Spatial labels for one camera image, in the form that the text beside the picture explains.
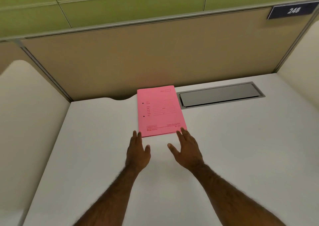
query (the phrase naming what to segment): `number sign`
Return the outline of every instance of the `number sign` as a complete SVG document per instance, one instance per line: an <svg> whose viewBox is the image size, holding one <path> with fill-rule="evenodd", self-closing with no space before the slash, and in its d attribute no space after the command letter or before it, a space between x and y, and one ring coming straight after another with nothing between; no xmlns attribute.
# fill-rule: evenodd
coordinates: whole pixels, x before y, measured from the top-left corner
<svg viewBox="0 0 319 226"><path fill-rule="evenodd" d="M274 6L268 16L268 19L309 15L316 9L318 4L319 1Z"/></svg>

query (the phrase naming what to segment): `white desk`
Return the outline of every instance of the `white desk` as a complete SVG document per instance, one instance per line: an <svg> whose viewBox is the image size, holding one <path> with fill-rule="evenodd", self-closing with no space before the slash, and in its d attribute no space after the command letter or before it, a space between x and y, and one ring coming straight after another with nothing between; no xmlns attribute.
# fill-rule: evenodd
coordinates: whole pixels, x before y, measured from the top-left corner
<svg viewBox="0 0 319 226"><path fill-rule="evenodd" d="M204 160L289 226L319 222L319 113L276 74L179 87L253 81L265 98L183 110ZM24 226L72 225L123 168L138 129L137 97L71 103ZM166 144L147 137L152 158L138 176L123 225L221 225L196 179Z"/></svg>

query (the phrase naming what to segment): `pink paper file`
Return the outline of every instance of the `pink paper file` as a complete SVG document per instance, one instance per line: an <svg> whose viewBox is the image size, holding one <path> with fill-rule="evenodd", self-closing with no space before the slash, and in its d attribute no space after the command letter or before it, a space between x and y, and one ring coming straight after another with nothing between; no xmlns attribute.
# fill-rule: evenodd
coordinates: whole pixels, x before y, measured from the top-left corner
<svg viewBox="0 0 319 226"><path fill-rule="evenodd" d="M138 129L142 137L174 133L186 123L174 86L138 89Z"/></svg>

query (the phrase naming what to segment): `hairy forearm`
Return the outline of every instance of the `hairy forearm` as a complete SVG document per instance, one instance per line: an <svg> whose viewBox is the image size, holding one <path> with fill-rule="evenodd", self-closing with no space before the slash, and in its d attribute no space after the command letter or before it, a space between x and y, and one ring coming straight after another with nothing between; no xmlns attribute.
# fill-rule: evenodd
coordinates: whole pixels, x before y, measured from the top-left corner
<svg viewBox="0 0 319 226"><path fill-rule="evenodd" d="M74 226L121 226L138 171L126 166Z"/></svg>
<svg viewBox="0 0 319 226"><path fill-rule="evenodd" d="M236 189L204 163L191 169L223 226L284 226L271 212Z"/></svg>

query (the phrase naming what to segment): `person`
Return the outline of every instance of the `person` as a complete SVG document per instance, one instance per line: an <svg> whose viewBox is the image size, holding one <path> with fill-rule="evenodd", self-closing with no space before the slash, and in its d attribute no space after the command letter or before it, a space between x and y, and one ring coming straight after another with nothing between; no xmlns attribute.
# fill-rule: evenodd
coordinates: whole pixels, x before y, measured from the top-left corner
<svg viewBox="0 0 319 226"><path fill-rule="evenodd" d="M223 226L285 226L206 165L195 138L187 130L181 128L176 133L181 151L172 144L168 148L175 160L200 182ZM126 156L122 172L74 226L122 225L133 183L151 158L150 146L143 149L141 132L133 132Z"/></svg>

